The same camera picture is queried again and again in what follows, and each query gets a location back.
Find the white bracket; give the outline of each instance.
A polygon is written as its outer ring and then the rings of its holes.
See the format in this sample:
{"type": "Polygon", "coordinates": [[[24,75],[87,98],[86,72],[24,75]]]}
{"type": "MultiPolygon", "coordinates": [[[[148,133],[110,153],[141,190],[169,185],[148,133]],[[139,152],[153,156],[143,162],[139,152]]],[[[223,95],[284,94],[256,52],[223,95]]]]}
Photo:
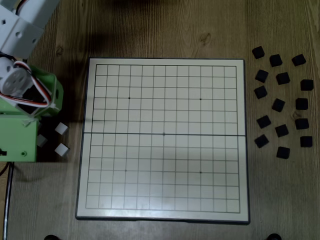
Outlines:
{"type": "Polygon", "coordinates": [[[28,0],[14,14],[0,5],[0,52],[27,59],[59,0],[28,0]]]}

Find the black game piece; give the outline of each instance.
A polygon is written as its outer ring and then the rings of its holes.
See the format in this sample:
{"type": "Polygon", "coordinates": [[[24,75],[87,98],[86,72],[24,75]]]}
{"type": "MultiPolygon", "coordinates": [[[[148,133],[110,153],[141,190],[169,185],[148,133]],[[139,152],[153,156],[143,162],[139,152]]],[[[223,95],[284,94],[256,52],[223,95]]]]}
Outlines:
{"type": "Polygon", "coordinates": [[[256,138],[254,142],[258,146],[258,148],[262,148],[264,145],[269,143],[269,140],[265,135],[261,135],[260,137],[256,138]]]}
{"type": "Polygon", "coordinates": [[[288,128],[285,124],[283,124],[281,126],[277,126],[275,128],[275,131],[276,131],[276,134],[278,135],[278,138],[289,134],[288,128]]]}
{"type": "Polygon", "coordinates": [[[282,60],[279,54],[276,55],[272,55],[270,57],[270,63],[271,63],[271,67],[277,67],[282,65],[282,60]]]}
{"type": "Polygon", "coordinates": [[[254,93],[258,99],[261,99],[261,98],[267,96],[267,94],[268,94],[265,86],[260,86],[260,87],[256,88],[254,90],[254,93]]]}
{"type": "Polygon", "coordinates": [[[295,120],[295,127],[297,130],[308,129],[309,128],[308,118],[299,118],[295,120]]]}
{"type": "Polygon", "coordinates": [[[259,70],[255,76],[255,79],[262,82],[262,83],[265,83],[265,81],[268,77],[268,74],[269,73],[267,71],[259,70]]]}
{"type": "Polygon", "coordinates": [[[276,98],[273,102],[272,109],[281,113],[282,109],[284,109],[285,103],[285,101],[276,98]]]}
{"type": "Polygon", "coordinates": [[[257,120],[257,123],[259,124],[259,127],[261,129],[263,129],[263,128],[269,126],[271,124],[271,121],[270,121],[269,117],[267,115],[265,115],[265,116],[259,118],[257,120]]]}
{"type": "Polygon", "coordinates": [[[304,55],[300,54],[300,55],[292,58],[292,62],[295,66],[299,66],[299,65],[305,64],[307,61],[306,61],[304,55]]]}
{"type": "Polygon", "coordinates": [[[279,73],[276,76],[276,80],[279,85],[290,83],[290,78],[287,72],[279,73]]]}
{"type": "Polygon", "coordinates": [[[258,47],[256,47],[256,48],[254,48],[254,49],[252,50],[252,53],[253,53],[255,59],[260,59],[260,58],[262,58],[262,57],[265,56],[265,51],[264,51],[264,49],[262,48],[262,46],[258,46],[258,47]]]}
{"type": "Polygon", "coordinates": [[[282,238],[278,234],[272,233],[268,236],[266,240],[282,240],[282,238]]]}
{"type": "Polygon", "coordinates": [[[300,82],[301,91],[311,91],[314,89],[314,81],[310,79],[303,79],[300,82]]]}
{"type": "Polygon", "coordinates": [[[312,147],[312,136],[300,137],[300,146],[302,148],[311,148],[312,147]]]}
{"type": "Polygon", "coordinates": [[[280,146],[278,147],[278,152],[276,153],[277,158],[288,159],[290,155],[290,148],[280,146]]]}
{"type": "Polygon", "coordinates": [[[295,109],[307,110],[308,109],[308,99],[307,98],[297,98],[295,100],[295,109]]]}

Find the grid board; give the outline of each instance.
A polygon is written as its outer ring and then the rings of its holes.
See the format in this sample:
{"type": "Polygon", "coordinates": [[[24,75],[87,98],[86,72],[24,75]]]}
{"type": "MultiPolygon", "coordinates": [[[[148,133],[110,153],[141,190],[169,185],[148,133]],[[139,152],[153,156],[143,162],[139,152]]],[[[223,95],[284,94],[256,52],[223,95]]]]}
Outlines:
{"type": "Polygon", "coordinates": [[[91,59],[79,218],[248,222],[244,61],[91,59]]]}

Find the white game piece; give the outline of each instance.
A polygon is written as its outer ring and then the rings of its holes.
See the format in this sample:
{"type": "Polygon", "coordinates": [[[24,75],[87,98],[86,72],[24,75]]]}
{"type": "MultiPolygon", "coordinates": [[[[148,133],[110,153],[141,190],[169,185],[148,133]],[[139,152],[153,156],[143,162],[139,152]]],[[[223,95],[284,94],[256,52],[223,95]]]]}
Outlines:
{"type": "Polygon", "coordinates": [[[42,127],[42,123],[38,122],[38,131],[40,130],[41,127],[42,127]]]}
{"type": "Polygon", "coordinates": [[[63,157],[64,155],[66,155],[66,153],[69,151],[70,149],[67,148],[64,144],[60,143],[59,146],[54,150],[57,154],[59,154],[61,157],[63,157]]]}
{"type": "Polygon", "coordinates": [[[48,139],[46,139],[41,134],[39,134],[38,137],[36,138],[36,145],[40,148],[42,148],[47,142],[48,142],[48,139]]]}
{"type": "Polygon", "coordinates": [[[59,123],[59,125],[55,128],[55,131],[61,135],[65,134],[68,130],[68,127],[64,125],[62,122],[59,123]]]}

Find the cable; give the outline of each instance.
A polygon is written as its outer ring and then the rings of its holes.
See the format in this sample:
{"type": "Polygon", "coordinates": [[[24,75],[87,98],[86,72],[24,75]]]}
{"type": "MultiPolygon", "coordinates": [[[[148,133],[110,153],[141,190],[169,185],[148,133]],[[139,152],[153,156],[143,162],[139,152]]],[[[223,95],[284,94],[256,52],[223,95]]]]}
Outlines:
{"type": "Polygon", "coordinates": [[[21,9],[21,7],[23,6],[23,4],[25,4],[27,1],[29,0],[21,0],[18,4],[18,6],[16,7],[16,11],[15,11],[15,14],[16,15],[19,15],[19,10],[21,9]]]}
{"type": "Polygon", "coordinates": [[[9,167],[10,162],[7,162],[2,171],[0,171],[0,177],[6,172],[7,168],[9,167]]]}
{"type": "Polygon", "coordinates": [[[48,93],[48,91],[45,89],[45,86],[33,75],[31,68],[24,63],[23,61],[16,61],[13,66],[19,66],[22,67],[24,69],[26,69],[29,74],[31,75],[31,79],[33,84],[35,85],[36,89],[39,91],[39,93],[42,95],[42,97],[44,98],[44,100],[47,102],[47,104],[49,105],[51,103],[51,96],[48,93]]]}
{"type": "Polygon", "coordinates": [[[51,96],[48,93],[48,90],[46,89],[46,86],[43,85],[42,82],[39,81],[38,78],[35,77],[35,75],[32,73],[31,68],[24,63],[23,61],[15,61],[13,66],[15,68],[23,68],[25,69],[31,76],[31,80],[35,86],[35,88],[38,90],[38,92],[41,94],[41,96],[44,98],[45,103],[44,102],[34,102],[31,100],[27,100],[27,99],[23,99],[20,97],[14,97],[14,96],[8,96],[8,95],[4,95],[2,93],[0,93],[0,98],[4,99],[4,100],[8,100],[11,101],[13,103],[16,104],[23,104],[23,105],[27,105],[27,106],[31,106],[31,107],[37,107],[37,108],[46,108],[51,104],[51,96]]]}
{"type": "Polygon", "coordinates": [[[7,59],[9,59],[9,60],[11,60],[13,62],[17,61],[17,59],[15,59],[13,56],[7,55],[7,54],[5,54],[5,53],[3,53],[1,51],[0,51],[0,58],[7,58],[7,59]]]}
{"type": "Polygon", "coordinates": [[[4,218],[3,218],[3,240],[8,239],[8,218],[9,218],[9,206],[10,206],[10,196],[11,196],[11,187],[12,187],[12,179],[14,176],[14,167],[15,163],[9,163],[9,172],[8,172],[8,180],[6,182],[6,192],[5,192],[5,206],[4,206],[4,218]]]}

